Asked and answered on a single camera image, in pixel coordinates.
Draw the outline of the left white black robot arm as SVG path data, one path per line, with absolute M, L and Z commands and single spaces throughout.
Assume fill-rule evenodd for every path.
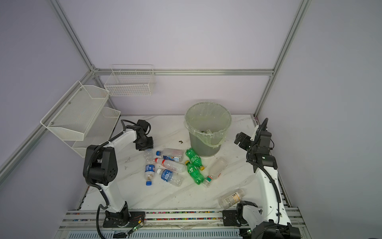
M 114 183 L 118 174 L 117 153 L 131 143 L 138 151 L 152 149 L 153 138 L 148 136 L 149 131 L 150 126 L 128 125 L 106 142 L 86 149 L 83 176 L 90 187 L 99 190 L 105 200 L 100 208 L 112 217 L 129 218 L 127 202 Z

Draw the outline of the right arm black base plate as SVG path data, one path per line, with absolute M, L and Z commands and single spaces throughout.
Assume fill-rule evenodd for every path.
M 223 225 L 225 227 L 235 226 L 241 227 L 240 222 L 237 219 L 236 210 L 224 210 L 222 211 Z

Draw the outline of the clear bottle green red cap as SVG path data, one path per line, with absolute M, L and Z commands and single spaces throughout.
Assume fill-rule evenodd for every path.
M 210 167 L 207 177 L 203 182 L 203 186 L 208 188 L 212 181 L 216 180 L 228 165 L 228 161 L 224 158 L 218 158 Z

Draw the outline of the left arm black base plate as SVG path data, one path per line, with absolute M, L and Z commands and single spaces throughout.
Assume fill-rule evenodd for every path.
M 105 219 L 103 221 L 103 228 L 134 228 L 138 225 L 139 221 L 144 221 L 146 213 L 143 211 L 131 212 L 127 214 L 111 213 L 105 211 Z

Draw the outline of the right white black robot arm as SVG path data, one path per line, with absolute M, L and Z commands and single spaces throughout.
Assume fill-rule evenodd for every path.
M 272 134 L 258 130 L 255 138 L 241 132 L 234 143 L 246 151 L 246 162 L 253 166 L 260 183 L 261 206 L 244 201 L 237 205 L 236 217 L 251 229 L 253 239 L 300 239 L 286 213 L 279 186 L 276 158 L 271 155 Z

